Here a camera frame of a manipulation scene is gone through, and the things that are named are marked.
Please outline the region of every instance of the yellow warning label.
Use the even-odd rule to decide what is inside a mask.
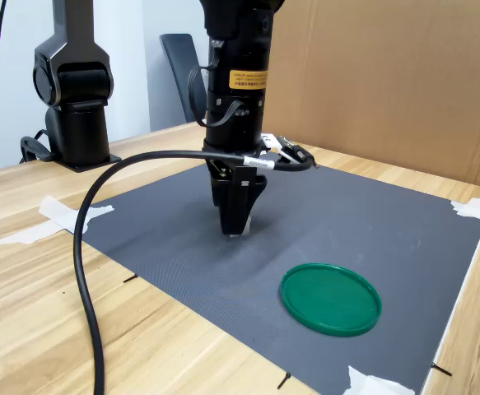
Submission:
[[[231,89],[265,89],[267,87],[268,71],[264,72],[246,72],[241,70],[231,70],[229,87]]]

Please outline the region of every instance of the white wall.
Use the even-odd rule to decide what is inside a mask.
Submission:
[[[150,129],[153,131],[186,122],[174,75],[161,47],[159,36],[165,33],[191,34],[199,64],[208,64],[208,36],[199,0],[170,2],[143,0],[142,5]]]
[[[20,139],[44,128],[46,105],[33,87],[35,47],[53,34],[48,0],[8,2],[0,46],[0,167],[18,163]]]
[[[94,0],[94,6],[96,42],[110,56],[114,75],[114,94],[106,108],[109,139],[184,123],[159,35],[190,33],[200,63],[206,64],[208,41],[199,0]],[[32,70],[36,46],[52,34],[50,0],[7,2],[0,47],[0,168],[21,158],[21,137],[44,128],[47,107],[35,93]]]

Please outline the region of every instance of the black office chair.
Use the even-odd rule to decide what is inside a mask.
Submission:
[[[187,34],[171,34],[161,35],[161,42],[165,49],[166,56],[174,73],[175,84],[179,92],[179,98],[183,105],[184,117],[187,122],[194,122],[192,111],[189,103],[189,74],[190,70],[198,66],[198,55],[193,46],[191,35]],[[203,77],[198,73],[196,81],[193,85],[194,99],[196,104],[196,115],[199,119],[205,118],[207,110],[207,92],[203,84]]]

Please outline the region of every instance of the cable connector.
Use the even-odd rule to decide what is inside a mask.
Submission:
[[[275,149],[280,155],[280,162],[283,163],[304,163],[307,160],[313,161],[313,166],[318,169],[315,158],[305,148],[290,142],[284,136],[275,137],[273,134],[262,133],[263,144],[268,150]]]

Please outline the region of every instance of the black cylinder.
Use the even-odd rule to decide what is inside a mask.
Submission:
[[[70,166],[99,165],[110,160],[103,106],[70,112],[49,108],[45,124],[56,160]]]
[[[207,128],[205,141],[218,150],[252,151],[261,141],[273,18],[272,10],[245,10],[237,36],[225,41],[217,68],[209,72],[209,123],[221,119],[234,100],[243,101],[249,111],[220,127]]]

